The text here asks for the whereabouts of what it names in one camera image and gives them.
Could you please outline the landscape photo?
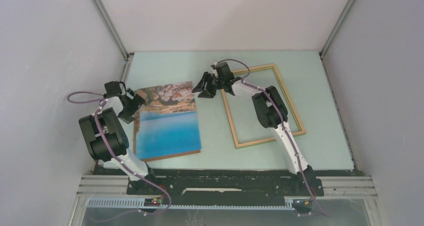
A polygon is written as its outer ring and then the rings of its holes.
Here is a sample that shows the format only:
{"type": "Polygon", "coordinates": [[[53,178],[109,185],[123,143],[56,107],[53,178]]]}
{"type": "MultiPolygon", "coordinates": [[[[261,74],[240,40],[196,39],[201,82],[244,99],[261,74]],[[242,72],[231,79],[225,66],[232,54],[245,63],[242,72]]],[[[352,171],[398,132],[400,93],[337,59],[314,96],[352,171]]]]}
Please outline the landscape photo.
{"type": "Polygon", "coordinates": [[[193,83],[139,88],[145,102],[134,120],[134,154],[149,162],[200,153],[202,149],[193,83]]]}

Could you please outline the wooden picture frame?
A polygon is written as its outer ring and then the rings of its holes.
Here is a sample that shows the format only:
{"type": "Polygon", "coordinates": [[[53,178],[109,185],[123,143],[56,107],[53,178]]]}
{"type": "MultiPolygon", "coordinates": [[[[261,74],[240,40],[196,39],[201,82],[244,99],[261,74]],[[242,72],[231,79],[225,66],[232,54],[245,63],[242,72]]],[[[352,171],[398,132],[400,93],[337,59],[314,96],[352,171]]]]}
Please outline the wooden picture frame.
{"type": "MultiPolygon", "coordinates": [[[[247,81],[253,85],[275,86],[288,111],[288,122],[294,136],[306,134],[302,119],[276,64],[254,66],[247,81]]],[[[271,130],[261,126],[250,96],[232,96],[221,91],[230,131],[236,149],[274,142],[271,130]]]]}

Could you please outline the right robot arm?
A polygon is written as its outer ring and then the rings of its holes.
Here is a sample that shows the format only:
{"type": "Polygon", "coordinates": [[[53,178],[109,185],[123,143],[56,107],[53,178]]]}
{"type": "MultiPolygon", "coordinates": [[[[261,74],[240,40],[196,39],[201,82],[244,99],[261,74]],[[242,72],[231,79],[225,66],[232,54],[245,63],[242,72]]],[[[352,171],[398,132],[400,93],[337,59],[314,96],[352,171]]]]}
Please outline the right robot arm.
{"type": "Polygon", "coordinates": [[[223,59],[211,65],[211,72],[204,72],[198,84],[192,89],[199,98],[212,99],[217,91],[224,91],[234,97],[250,97],[259,124],[273,133],[275,141],[285,150],[288,157],[288,170],[294,177],[291,190],[297,195],[308,193],[310,200],[316,200],[314,185],[317,179],[312,166],[298,147],[289,124],[289,107],[273,85],[266,88],[247,81],[253,69],[246,67],[247,73],[240,77],[231,71],[230,59],[223,59]]]}

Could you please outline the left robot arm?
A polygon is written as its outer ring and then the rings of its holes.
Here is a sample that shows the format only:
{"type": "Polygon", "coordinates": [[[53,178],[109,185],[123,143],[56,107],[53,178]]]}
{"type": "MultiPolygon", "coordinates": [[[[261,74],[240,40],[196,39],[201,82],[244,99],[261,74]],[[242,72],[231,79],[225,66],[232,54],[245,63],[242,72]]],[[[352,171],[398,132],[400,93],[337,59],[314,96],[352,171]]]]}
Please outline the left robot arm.
{"type": "Polygon", "coordinates": [[[153,194],[158,180],[148,164],[130,150],[121,121],[129,124],[145,100],[122,81],[105,83],[105,94],[94,113],[78,120],[89,155],[95,161],[111,162],[128,175],[128,186],[153,194]]]}

